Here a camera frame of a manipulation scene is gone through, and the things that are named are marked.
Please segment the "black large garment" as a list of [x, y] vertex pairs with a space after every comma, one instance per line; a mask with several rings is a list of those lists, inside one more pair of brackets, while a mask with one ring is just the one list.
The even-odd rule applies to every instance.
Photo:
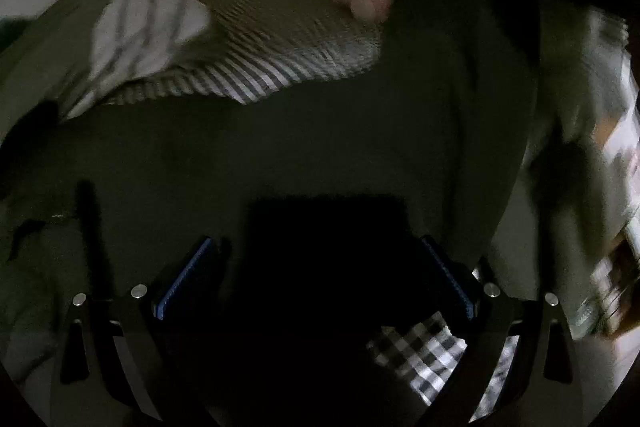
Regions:
[[75, 291], [110, 305], [206, 234], [146, 358], [176, 425], [413, 425], [373, 339], [426, 322], [436, 261], [470, 267], [496, 231], [535, 98], [521, 3], [393, 0], [370, 70], [253, 105], [37, 116], [4, 155], [11, 375], [58, 352]]

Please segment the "black white gingham bedsheet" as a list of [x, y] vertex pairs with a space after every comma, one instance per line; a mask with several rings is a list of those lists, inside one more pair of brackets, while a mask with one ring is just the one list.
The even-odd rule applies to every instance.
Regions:
[[[518, 347], [518, 335], [506, 338], [498, 363], [471, 416], [479, 421], [494, 410], [503, 391]], [[459, 365], [468, 343], [452, 335], [442, 314], [435, 313], [424, 323], [395, 329], [384, 326], [367, 345], [378, 366], [394, 374], [416, 408], [423, 413], [444, 389]]]

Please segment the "white striped cloth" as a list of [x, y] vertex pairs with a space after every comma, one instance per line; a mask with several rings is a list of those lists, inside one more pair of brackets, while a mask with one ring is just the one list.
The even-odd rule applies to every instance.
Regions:
[[212, 28], [212, 14], [198, 0], [111, 0], [92, 30], [87, 75], [65, 95], [65, 116], [78, 117], [124, 83], [163, 72]]

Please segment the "thin striped grey pillow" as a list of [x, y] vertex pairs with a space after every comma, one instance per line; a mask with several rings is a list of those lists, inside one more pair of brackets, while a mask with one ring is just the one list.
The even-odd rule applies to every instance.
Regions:
[[215, 31], [195, 56], [108, 98], [134, 105], [170, 96], [216, 95], [252, 104], [305, 81], [361, 74], [378, 59], [381, 29], [332, 0], [200, 0]]

